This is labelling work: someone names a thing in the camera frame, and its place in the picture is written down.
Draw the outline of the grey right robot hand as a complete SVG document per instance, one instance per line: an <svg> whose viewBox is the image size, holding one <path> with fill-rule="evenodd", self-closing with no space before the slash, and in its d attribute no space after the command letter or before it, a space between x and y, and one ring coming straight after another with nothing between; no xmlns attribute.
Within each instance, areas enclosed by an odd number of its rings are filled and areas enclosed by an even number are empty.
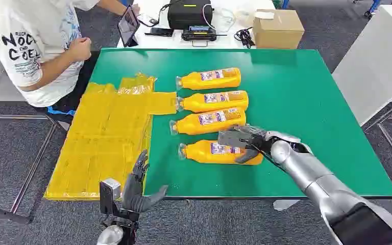
<svg viewBox="0 0 392 245"><path fill-rule="evenodd" d="M234 159L237 164L245 164L260 154L266 143L267 130L250 125L233 125L227 130L219 131L217 142L234 148L240 148L243 155Z"/></svg>

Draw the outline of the person's right hand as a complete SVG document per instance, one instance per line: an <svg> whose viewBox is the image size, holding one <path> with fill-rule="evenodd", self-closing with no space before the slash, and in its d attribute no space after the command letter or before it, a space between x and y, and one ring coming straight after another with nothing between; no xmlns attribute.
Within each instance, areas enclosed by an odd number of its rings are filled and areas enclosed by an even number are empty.
<svg viewBox="0 0 392 245"><path fill-rule="evenodd" d="M77 38L67 51L73 62L85 61L91 57L91 39L89 37Z"/></svg>

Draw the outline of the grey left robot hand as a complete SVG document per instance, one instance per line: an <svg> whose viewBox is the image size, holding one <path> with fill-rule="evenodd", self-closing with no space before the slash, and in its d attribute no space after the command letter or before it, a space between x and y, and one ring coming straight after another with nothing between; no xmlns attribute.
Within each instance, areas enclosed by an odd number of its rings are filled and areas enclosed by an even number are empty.
<svg viewBox="0 0 392 245"><path fill-rule="evenodd" d="M146 171L149 167L147 164L148 150L143 150L138 156L132 171L128 174L121 194L121 207L132 212L143 213L149 210L153 205L161 201L165 196L168 185L163 185L160 189L148 196L143 196L143 182Z"/></svg>

